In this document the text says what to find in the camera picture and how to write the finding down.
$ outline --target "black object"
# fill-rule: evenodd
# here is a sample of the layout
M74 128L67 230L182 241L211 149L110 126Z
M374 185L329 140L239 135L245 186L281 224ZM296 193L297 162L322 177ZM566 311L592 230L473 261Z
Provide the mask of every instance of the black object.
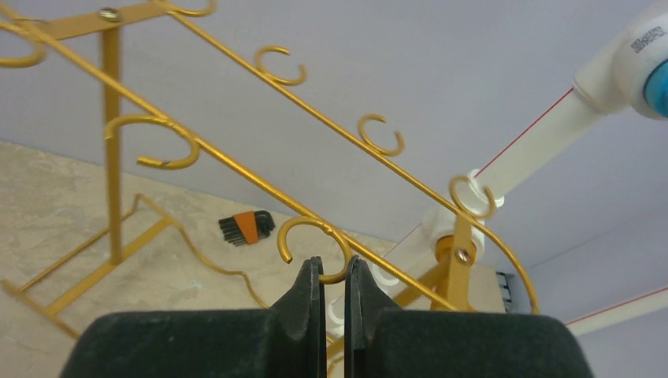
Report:
M259 210L254 213L241 213L233 217L223 218L218 220L218 225L223 231L225 241L235 246L256 243L258 240L268 237L276 227L271 213L266 210ZM249 232L252 234L253 229L256 234L249 237Z
M325 377L319 258L268 309L114 313L81 336L61 374L79 377ZM354 257L346 278L346 378L589 378L559 321L408 311Z

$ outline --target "gold rack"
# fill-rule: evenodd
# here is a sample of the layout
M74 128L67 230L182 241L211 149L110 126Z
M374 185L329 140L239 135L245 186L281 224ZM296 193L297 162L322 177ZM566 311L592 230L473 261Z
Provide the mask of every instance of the gold rack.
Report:
M343 251L345 265L337 274L321 276L321 282L324 284L336 284L344 280L347 263L351 259L352 250L354 250L407 285L407 288L404 291L394 297L394 300L401 306L407 306L415 301L420 295L424 295L432 301L432 309L471 311L473 309L469 305L467 298L468 278L469 268L475 262L476 253L475 247L471 243L471 231L472 228L476 228L496 244L517 269L518 275L521 277L529 294L532 313L538 313L538 300L535 290L533 289L533 285L521 263L506 244L479 221L490 217L495 212L493 196L489 189L485 188L485 194L487 195L490 207L488 212L483 215L470 212L457 197L455 186L458 183L466 182L468 178L465 176L455 177L451 181L449 192L454 204L449 202L446 198L427 187L424 183L388 159L388 157L396 156L403 151L404 140L401 133L395 132L397 147L392 150L376 145L367 136L365 130L366 123L370 120L384 123L385 119L382 116L377 114L367 114L361 117L358 122L360 138L357 138L286 89L285 87L300 85L306 81L306 68L303 65L299 65L299 77L292 80L285 79L269 72L262 63L262 57L265 54L272 52L289 55L290 52L288 49L281 46L262 47L255 54L254 65L252 65L225 45L218 42L197 24L194 24L189 20L189 17L204 17L213 13L215 10L216 2L214 0L210 0L208 6L203 10L182 9L168 0L149 0L148 2L139 3L133 6L125 6L118 9L103 8L94 13L87 13L73 17L57 20L39 20L23 17L8 6L0 3L0 14L8 18L10 21L0 21L0 29L20 36L28 41L33 48L33 52L24 57L0 58L0 67L24 68L37 65L44 60L46 56L45 46L48 46L67 60L71 61L74 65L80 67L89 75L102 82L104 118L106 122L104 130L106 149L106 185L107 202L109 207L108 228L101 230L98 234L81 244L74 251L66 254L59 261L45 269L37 277L24 285L16 286L7 280L3 280L2 286L6 291L25 302L33 308L33 310L41 313L46 319L58 326L61 330L76 338L79 336L79 332L58 318L58 313L79 298L85 291L96 285L97 282L111 273L118 265L130 258L165 228L173 226L179 230L191 252L200 261L220 273L242 276L253 298L260 304L260 306L266 307L266 304L264 304L253 291L251 283L244 272L231 272L214 265L193 245L188 238L184 227L168 215L167 212L156 206L146 196L137 194L132 208L127 213L121 213L121 128L128 124L143 123L156 124L168 128L185 140L191 150L188 156L172 161L161 161L152 157L140 156L137 160L137 164L155 169L185 169L193 165L198 160L200 152L204 151L212 158L223 165L228 166L231 170L238 173L246 180L272 195L278 201L301 214L301 217L296 217L285 222L278 232L278 250L280 256L286 263L290 263L292 260L292 256L288 250L286 237L288 231L294 226L299 224L313 225L319 227L327 235L333 237ZM322 124L331 128L334 132L353 143L357 148L375 158L381 164L385 165L404 180L428 195L438 204L455 213L455 234L453 236L445 237L438 242L436 246L437 264L423 276L414 279L401 269L390 264L373 251L363 246L358 240L332 226L326 219L320 217L314 211L306 208L297 200L293 199L293 197L285 194L271 183L254 174L238 161L217 149L212 143L197 135L191 129L186 128L167 113L123 85L120 82L122 27L143 20L163 16L169 16L182 24L186 29L207 41L212 47L231 58L234 62L255 75L261 81L265 82L275 91L295 103L295 105L302 108L311 116L315 117ZM92 33L100 34L99 41L102 52L101 68L96 67L59 42L63 39L76 38L78 36ZM142 108L146 113L121 115L120 103L122 98L127 98L139 108ZM151 225L142 235L124 245L121 240L121 222L126 220L136 211L139 202L146 203L152 210L162 215L162 218L157 223ZM48 306L41 305L28 295L28 290L31 287L42 282L42 280L47 278L52 272L63 266L77 254L80 254L83 250L86 250L90 245L106 234L109 234L111 249L111 255L108 261L103 263L95 271L90 273L79 283L75 284L60 298L57 298ZM333 367L335 363L341 361L341 357L337 357L337 354L343 349L343 340L328 339L330 341L328 347L328 360L331 362L331 370L331 367Z

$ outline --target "screw head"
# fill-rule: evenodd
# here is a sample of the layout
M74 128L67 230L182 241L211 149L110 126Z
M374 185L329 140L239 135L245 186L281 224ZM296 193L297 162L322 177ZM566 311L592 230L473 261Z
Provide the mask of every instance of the screw head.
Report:
M101 8L98 11L98 14L100 15L100 17L109 22L121 22L121 12L119 12L118 9L116 8L110 8L110 7Z
M468 264L471 261L471 255L463 248L457 248L455 256L463 264Z

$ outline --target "gold hook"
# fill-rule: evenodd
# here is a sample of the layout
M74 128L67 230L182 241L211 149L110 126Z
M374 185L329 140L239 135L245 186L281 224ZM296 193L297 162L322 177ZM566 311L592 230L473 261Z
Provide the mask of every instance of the gold hook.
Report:
M378 151L379 154L383 154L385 156L397 156L401 154L403 152L404 147L406 147L406 144L403 142L403 136L401 135L401 133L395 132L395 137L397 139L397 147L394 150L386 150L383 147L380 147L371 142L371 139L366 134L364 125L369 120L377 120L378 122L385 123L385 117L379 114L366 114L357 123L357 129L359 130L359 135L362 137L362 140L364 140L364 142L368 144L370 147L372 147L374 150Z
M112 119L108 124L106 124L104 131L104 140L113 140L118 137L117 131L121 126L126 124L156 124L164 128L168 128L185 140L188 145L190 145L190 154L183 159L173 160L173 161L163 161L158 159L153 159L152 157L140 156L137 158L137 164L144 165L146 167L157 168L157 169L184 169L193 165L199 158L199 144L195 141L195 138L192 137L190 132L183 126L177 124L173 120L166 120L156 116L150 116L146 114L129 114L126 116L120 116Z
M327 223L325 220L322 219L316 219L311 217L295 217L289 219L288 221L283 223L282 226L280 226L277 236L278 253L283 258L283 261L285 261L288 264L292 262L292 254L288 249L288 231L290 231L291 228L299 224L310 224L312 226L320 228L326 235L333 237L334 240L341 247L341 250L343 251L343 259L345 260L345 262L343 263L343 269L341 269L341 271L338 272L337 274L321 274L320 282L322 282L325 285L330 285L344 281L346 279L346 271L348 263L353 257L351 246L348 245L348 242L346 241L346 239L343 238L338 228L335 228L334 226L332 226L331 224Z
M169 6L174 13L182 14L186 17L209 16L211 13L215 12L217 8L216 0L209 0L209 4L206 6L205 9L202 10L190 10L190 9L180 8L172 4L172 2L170 2L169 0L157 0L157 1L162 2L167 6Z
M23 37L26 42L30 43L33 49L32 54L26 55L24 57L0 57L0 67L6 67L9 69L24 69L26 67L37 65L44 60L46 49L42 43L40 43L39 40L28 31L25 31L19 26L8 24L2 21L0 21L0 30L6 30L10 33L18 35L19 37Z
M472 217L474 219L487 219L494 215L494 212L496 211L496 202L494 201L494 196L492 195L492 191L489 190L488 187L484 187L484 195L487 197L487 203L488 203L488 208L487 212L482 214L482 215L477 215L473 212L471 212L469 209L464 206L462 201L459 200L459 196L457 195L457 183L467 183L470 184L471 180L467 176L456 176L452 180L450 180L450 197L452 198L452 201L455 202L455 205L458 207L458 209L468 215L469 217Z
M262 56L266 53L279 53L283 55L290 55L290 50L281 46L264 46L260 50L258 50L258 52L255 53L254 62L255 62L255 67L258 69L259 72L262 73L262 75L267 76L273 82L288 86L300 85L301 83L306 81L306 77L308 75L306 73L306 67L304 67L304 65L297 66L297 68L299 69L299 77L294 80L283 79L282 77L278 77L267 71L265 65L262 64Z

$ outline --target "blue cap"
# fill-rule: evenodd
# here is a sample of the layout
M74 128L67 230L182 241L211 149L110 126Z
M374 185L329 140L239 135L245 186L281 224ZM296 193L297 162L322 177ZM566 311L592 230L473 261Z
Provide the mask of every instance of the blue cap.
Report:
M668 61L664 61L645 82L647 104L663 117L668 117Z

